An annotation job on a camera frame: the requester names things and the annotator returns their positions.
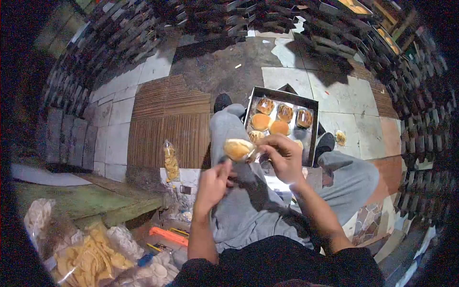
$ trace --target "bread roll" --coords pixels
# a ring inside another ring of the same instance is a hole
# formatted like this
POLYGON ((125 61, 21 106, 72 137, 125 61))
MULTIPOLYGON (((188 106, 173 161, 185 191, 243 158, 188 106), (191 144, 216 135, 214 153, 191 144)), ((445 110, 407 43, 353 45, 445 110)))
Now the bread roll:
POLYGON ((249 133, 249 138, 253 143, 256 143, 259 139, 264 138, 264 133, 261 131, 253 130, 249 133))
POLYGON ((262 113, 256 113, 252 116, 251 122, 252 122, 253 129, 256 129, 259 131, 265 131, 269 129, 273 120, 270 116, 267 116, 262 113))
POLYGON ((289 135, 290 134, 290 128, 288 126, 287 122, 284 121, 275 121, 269 128, 269 133, 274 135, 274 134, 283 134, 283 135, 289 135))
POLYGON ((229 139, 225 141, 223 151, 234 161, 244 161, 246 156, 254 150, 254 145, 246 140, 229 139))
POLYGON ((277 118, 281 121, 289 123, 293 117, 293 109, 286 105, 280 105, 277 110, 277 118))
POLYGON ((294 140, 294 141, 300 146, 301 149, 304 149, 303 143, 300 140, 294 140))
POLYGON ((354 11, 357 14, 367 14, 367 11, 363 7, 360 7, 360 6, 355 6, 355 10, 354 11))
POLYGON ((257 110, 265 115, 269 115, 274 109, 274 103, 272 100, 263 98, 258 102, 257 110))
POLYGON ((346 135, 343 132, 336 132, 336 143, 340 146, 346 145, 346 135))
POLYGON ((309 128, 313 124, 313 116, 308 110, 298 110, 297 126, 300 128, 309 128))

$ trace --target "baking tray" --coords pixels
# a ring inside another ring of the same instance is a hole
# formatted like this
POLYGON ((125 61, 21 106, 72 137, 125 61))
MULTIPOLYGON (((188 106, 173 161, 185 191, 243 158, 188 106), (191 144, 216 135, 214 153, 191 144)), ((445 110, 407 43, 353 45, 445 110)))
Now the baking tray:
POLYGON ((388 48, 389 51, 391 51, 391 53, 392 53, 393 55, 396 55, 396 56, 400 55, 400 53, 402 52, 402 49, 400 49, 400 47, 397 45, 397 43, 395 43, 395 41, 392 39, 392 36, 386 31, 386 29, 384 29, 384 27, 382 27, 382 26, 377 27, 377 26, 375 26, 375 25, 373 25, 373 26, 371 26, 371 27, 375 30, 375 33, 376 33, 377 37, 380 37, 380 39, 382 39, 382 42, 384 43, 384 46, 386 46, 386 48, 388 48), (384 37, 381 36, 381 35, 379 34, 379 32, 378 32, 378 29, 379 29, 379 28, 381 28, 381 29, 384 31, 384 35, 385 35, 384 37), (398 53, 396 53, 396 52, 391 48, 391 45, 390 45, 390 43, 386 40, 386 37, 389 37, 389 38, 392 39, 392 41, 393 41, 393 43, 394 43, 394 46, 396 46, 396 47, 398 48, 398 51, 399 51, 398 53))
POLYGON ((342 9, 344 12, 347 12, 348 14, 356 15, 357 18, 360 18, 360 19, 371 18, 373 16, 373 12, 370 9, 368 9, 367 7, 365 7, 365 5, 363 5, 362 3, 360 3, 360 2, 358 2, 356 0, 353 0, 354 5, 362 7, 365 11, 367 11, 368 14, 356 13, 356 12, 352 11, 346 4, 344 4, 340 0, 324 0, 323 2, 327 3, 327 4, 331 4, 332 6, 336 6, 339 9, 342 9))
MULTIPOLYGON (((293 108, 293 117, 289 123, 291 133, 288 137, 292 140, 301 140, 303 144, 302 166, 312 167, 317 140, 317 128, 319 124, 319 102, 280 90, 254 87, 250 96, 249 105, 244 119, 244 127, 246 128, 247 132, 253 130, 252 126, 250 125, 250 120, 252 115, 257 113, 257 104, 260 99, 263 98, 263 96, 274 101, 274 109, 269 115, 272 119, 277 118, 277 109, 280 104, 286 104, 287 106, 293 108), (312 113, 313 124, 307 129, 300 129, 296 126, 297 111, 299 108, 305 108, 312 113)), ((265 135, 269 135, 269 131, 265 131, 263 133, 265 135)))

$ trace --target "black sneaker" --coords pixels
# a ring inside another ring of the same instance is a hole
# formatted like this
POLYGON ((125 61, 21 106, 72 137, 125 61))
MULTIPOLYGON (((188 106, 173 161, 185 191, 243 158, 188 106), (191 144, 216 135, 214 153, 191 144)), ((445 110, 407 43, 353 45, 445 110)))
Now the black sneaker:
POLYGON ((213 105, 213 113, 219 112, 231 105, 233 102, 228 94, 223 93, 217 96, 215 99, 215 104, 213 105))
POLYGON ((319 143, 316 146, 313 167, 319 167, 317 161, 322 153, 331 152, 333 149, 335 149, 335 137, 332 133, 325 133, 322 138, 320 138, 319 143))

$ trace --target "gray sweatpants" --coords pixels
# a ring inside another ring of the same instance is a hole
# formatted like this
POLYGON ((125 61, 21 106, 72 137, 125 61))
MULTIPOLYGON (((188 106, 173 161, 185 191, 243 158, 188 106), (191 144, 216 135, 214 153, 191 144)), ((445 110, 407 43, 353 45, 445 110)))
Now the gray sweatpants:
MULTIPOLYGON (((239 119, 244 112, 242 105, 233 104, 212 117, 212 166, 224 157, 226 139, 249 141, 239 119)), ((379 172, 373 164, 338 151, 323 153, 319 164, 333 173, 333 184, 324 186, 319 195, 331 206, 340 224, 344 225, 376 189, 379 172)), ((227 195, 212 212, 211 224, 217 251, 241 249, 273 235, 289 237, 312 249, 304 227, 291 220, 298 214, 286 208, 282 199, 267 187, 260 165, 238 163, 234 165, 234 170, 238 174, 237 187, 228 189, 227 195)))

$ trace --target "hamburger bun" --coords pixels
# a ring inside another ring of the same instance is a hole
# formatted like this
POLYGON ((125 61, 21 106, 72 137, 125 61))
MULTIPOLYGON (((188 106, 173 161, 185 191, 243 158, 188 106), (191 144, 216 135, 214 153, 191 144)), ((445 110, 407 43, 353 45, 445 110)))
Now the hamburger bun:
POLYGON ((303 143, 300 140, 294 140, 294 142, 296 142, 301 149, 304 149, 303 143))
POLYGON ((234 161, 244 161, 246 156, 254 150, 254 145, 246 140, 228 139, 225 141, 223 151, 234 161))
POLYGON ((264 133, 258 130, 253 130, 249 133, 249 138, 253 143, 256 143, 259 139, 264 138, 264 133))
POLYGON ((293 109, 286 105, 280 105, 277 110, 277 118, 284 122, 290 122, 293 117, 293 109))
POLYGON ((270 116, 267 116, 262 113, 256 113, 252 116, 251 122, 252 122, 253 129, 256 129, 259 131, 265 131, 269 129, 269 127, 273 123, 273 120, 271 119, 270 116))
POLYGON ((275 121, 269 128, 269 133, 274 135, 274 134, 283 134, 283 135, 289 135, 290 134, 290 128, 288 126, 288 123, 284 121, 275 121))
POLYGON ((313 124, 313 116, 308 110, 298 110, 297 126, 300 128, 309 128, 313 124))
POLYGON ((272 100, 263 98, 258 102, 257 110, 265 115, 269 115, 274 109, 274 103, 272 100))

